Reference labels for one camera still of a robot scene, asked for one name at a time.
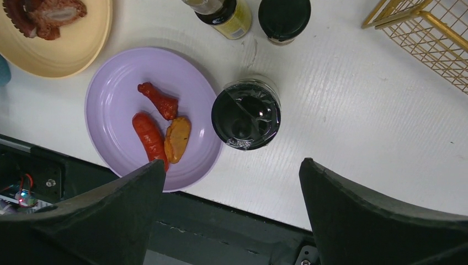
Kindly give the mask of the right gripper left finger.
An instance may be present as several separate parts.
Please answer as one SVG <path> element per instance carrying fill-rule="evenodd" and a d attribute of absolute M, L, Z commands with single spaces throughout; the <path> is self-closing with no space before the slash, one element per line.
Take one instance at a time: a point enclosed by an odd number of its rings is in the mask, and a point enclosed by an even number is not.
<path fill-rule="evenodd" d="M 1 217 L 2 264 L 143 264 L 166 173 L 160 160 L 32 214 Z"/>

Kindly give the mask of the black lid grinder jar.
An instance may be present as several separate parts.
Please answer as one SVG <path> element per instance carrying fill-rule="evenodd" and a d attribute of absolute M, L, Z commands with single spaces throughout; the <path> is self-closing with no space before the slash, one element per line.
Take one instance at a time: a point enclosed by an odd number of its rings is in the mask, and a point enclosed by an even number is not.
<path fill-rule="evenodd" d="M 267 146 L 281 123 L 277 86 L 263 75 L 226 84 L 212 105 L 211 121 L 229 147 L 250 151 Z"/>

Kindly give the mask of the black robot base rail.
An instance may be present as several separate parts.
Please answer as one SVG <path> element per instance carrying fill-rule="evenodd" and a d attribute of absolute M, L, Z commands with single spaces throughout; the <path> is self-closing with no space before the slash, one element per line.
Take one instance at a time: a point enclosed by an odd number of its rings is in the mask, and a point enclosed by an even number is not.
<path fill-rule="evenodd" d="M 62 199 L 1 216 L 2 264 L 319 264 L 311 232 L 186 193 L 164 193 L 160 163 L 109 170 L 1 136 L 1 170 L 42 158 L 65 173 Z"/>

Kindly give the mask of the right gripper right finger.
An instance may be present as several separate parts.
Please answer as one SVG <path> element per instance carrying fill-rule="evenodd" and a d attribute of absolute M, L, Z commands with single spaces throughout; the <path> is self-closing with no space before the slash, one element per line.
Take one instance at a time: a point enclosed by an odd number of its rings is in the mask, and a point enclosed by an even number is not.
<path fill-rule="evenodd" d="M 299 179 L 322 264 L 467 263 L 467 216 L 394 199 L 311 158 Z"/>

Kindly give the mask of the brown roasted meat piece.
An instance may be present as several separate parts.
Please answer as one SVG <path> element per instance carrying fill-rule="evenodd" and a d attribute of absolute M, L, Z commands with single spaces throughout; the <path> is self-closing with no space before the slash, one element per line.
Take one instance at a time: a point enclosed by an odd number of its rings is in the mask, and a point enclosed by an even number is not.
<path fill-rule="evenodd" d="M 12 25 L 27 38 L 56 40 L 60 28 L 87 15 L 87 6 L 76 0 L 4 0 L 3 10 Z"/>

